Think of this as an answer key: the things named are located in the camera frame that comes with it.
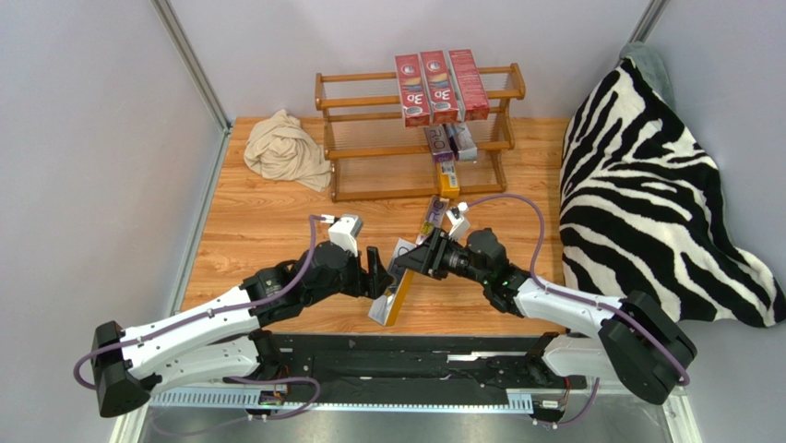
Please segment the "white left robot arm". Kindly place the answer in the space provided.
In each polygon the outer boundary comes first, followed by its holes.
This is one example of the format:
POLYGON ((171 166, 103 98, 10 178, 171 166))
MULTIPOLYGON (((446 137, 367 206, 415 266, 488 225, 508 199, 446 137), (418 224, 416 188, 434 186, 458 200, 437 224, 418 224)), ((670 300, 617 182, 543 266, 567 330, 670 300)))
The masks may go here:
POLYGON ((129 413, 188 384, 272 378, 281 357, 269 325, 335 294, 376 299, 393 283, 377 248, 366 253, 364 268, 359 256, 326 241, 179 315, 139 327, 100 324, 89 359, 100 417, 129 413))

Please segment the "silver blue Sensitive toothpaste box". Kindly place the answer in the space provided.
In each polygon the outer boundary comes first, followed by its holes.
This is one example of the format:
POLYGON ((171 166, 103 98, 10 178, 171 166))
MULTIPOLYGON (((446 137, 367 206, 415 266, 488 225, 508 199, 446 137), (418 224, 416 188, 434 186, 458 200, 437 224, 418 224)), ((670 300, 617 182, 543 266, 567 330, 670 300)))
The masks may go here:
POLYGON ((427 126, 423 129, 425 139, 434 164, 449 162, 454 159, 450 147, 450 139, 443 125, 427 126))

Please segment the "red 3D toothpaste box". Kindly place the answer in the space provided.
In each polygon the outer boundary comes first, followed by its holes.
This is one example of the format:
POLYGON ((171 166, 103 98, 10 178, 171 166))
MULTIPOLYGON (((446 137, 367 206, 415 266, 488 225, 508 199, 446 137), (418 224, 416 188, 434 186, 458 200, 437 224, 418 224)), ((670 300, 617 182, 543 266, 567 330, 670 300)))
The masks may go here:
POLYGON ((455 124, 459 104, 443 51, 420 52, 433 125, 455 124))
POLYGON ((407 128, 428 126, 431 110, 425 93, 419 55, 396 55, 395 64, 404 125, 407 128))

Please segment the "silver purple R&O toothpaste box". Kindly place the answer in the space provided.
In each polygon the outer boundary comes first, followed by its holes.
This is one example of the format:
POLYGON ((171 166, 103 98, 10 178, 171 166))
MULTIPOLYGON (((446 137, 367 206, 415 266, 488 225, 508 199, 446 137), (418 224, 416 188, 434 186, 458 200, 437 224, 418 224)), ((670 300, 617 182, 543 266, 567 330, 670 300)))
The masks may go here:
POLYGON ((476 162, 478 147, 466 123, 445 124, 450 148, 458 162, 476 162))

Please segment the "silver gold toothpaste box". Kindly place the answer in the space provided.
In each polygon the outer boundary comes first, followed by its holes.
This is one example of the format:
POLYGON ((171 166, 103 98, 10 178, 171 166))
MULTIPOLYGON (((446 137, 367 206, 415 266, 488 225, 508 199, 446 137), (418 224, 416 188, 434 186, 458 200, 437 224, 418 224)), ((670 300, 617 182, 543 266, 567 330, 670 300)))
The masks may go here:
POLYGON ((368 317, 377 324, 390 327, 396 323, 399 311, 410 291, 414 272, 397 265, 395 260, 410 252, 416 244, 400 238, 387 264, 387 272, 394 278, 383 294, 377 297, 368 311, 368 317))
POLYGON ((448 198, 442 198, 437 195, 431 196, 415 239, 416 245, 420 245, 435 228, 442 227, 449 202, 448 198))

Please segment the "orange toothpaste box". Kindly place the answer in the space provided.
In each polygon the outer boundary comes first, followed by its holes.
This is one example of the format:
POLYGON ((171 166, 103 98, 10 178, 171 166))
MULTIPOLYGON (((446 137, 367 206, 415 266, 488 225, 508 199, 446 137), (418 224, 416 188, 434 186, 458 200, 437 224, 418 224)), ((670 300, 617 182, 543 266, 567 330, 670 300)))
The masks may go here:
POLYGON ((435 165, 438 192, 441 198, 457 198, 460 195, 460 184, 455 162, 453 160, 439 162, 435 165))

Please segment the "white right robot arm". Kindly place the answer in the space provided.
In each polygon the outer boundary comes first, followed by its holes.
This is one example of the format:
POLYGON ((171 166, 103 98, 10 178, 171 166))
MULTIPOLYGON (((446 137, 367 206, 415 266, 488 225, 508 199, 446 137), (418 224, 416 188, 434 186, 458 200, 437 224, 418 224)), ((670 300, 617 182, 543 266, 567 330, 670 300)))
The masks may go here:
POLYGON ((689 382, 686 370, 697 347, 651 296, 634 291, 619 298, 542 280, 511 262, 489 228, 471 233, 464 245, 437 229, 394 261, 435 280, 456 275, 475 281, 496 310, 570 330, 542 352, 558 376, 617 381, 657 405, 689 382))

